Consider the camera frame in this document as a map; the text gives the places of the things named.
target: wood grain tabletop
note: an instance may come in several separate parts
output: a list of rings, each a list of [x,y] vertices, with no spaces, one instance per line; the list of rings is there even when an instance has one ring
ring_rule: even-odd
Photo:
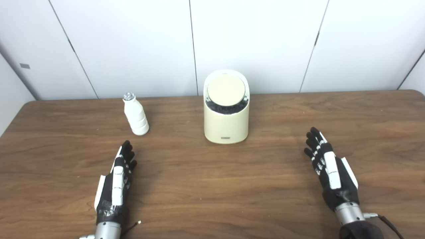
[[[345,156],[363,212],[425,238],[425,97],[417,91],[251,96],[248,138],[204,137],[202,97],[139,98],[150,131],[132,134],[121,99],[30,102],[0,138],[0,238],[93,234],[99,176],[130,140],[138,166],[128,239],[337,239],[304,155],[315,126]],[[397,236],[370,219],[386,239]]]

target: metal wrist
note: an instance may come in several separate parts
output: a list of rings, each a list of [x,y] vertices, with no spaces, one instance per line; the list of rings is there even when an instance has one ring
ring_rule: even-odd
[[[335,213],[341,225],[356,221],[365,221],[360,207],[355,202],[345,202],[335,208]]]
[[[101,222],[97,225],[95,239],[119,239],[121,225],[116,222]]]

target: dark contents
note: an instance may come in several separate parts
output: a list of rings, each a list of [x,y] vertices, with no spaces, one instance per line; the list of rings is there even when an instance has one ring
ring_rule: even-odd
[[[222,106],[214,103],[212,100],[207,98],[205,103],[207,104],[208,108],[211,110],[220,113],[220,114],[234,114],[242,111],[245,109],[245,107],[248,105],[249,99],[247,97],[244,97],[239,103],[236,105],[231,106]]]

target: round lid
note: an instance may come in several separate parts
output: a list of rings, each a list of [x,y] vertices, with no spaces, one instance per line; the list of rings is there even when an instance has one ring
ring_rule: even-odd
[[[223,74],[212,79],[207,90],[210,99],[222,106],[235,105],[245,95],[245,85],[242,80],[229,74]]]
[[[126,93],[125,95],[124,95],[124,97],[122,98],[123,100],[132,100],[132,99],[134,99],[136,96],[133,94],[133,93],[131,93],[131,92],[128,92],[128,93]]]

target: small gray rectangle on wall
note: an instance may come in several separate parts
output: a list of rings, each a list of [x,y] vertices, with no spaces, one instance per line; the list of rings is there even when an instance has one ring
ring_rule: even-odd
[[[21,65],[21,68],[31,69],[28,64],[19,63],[19,65]]]

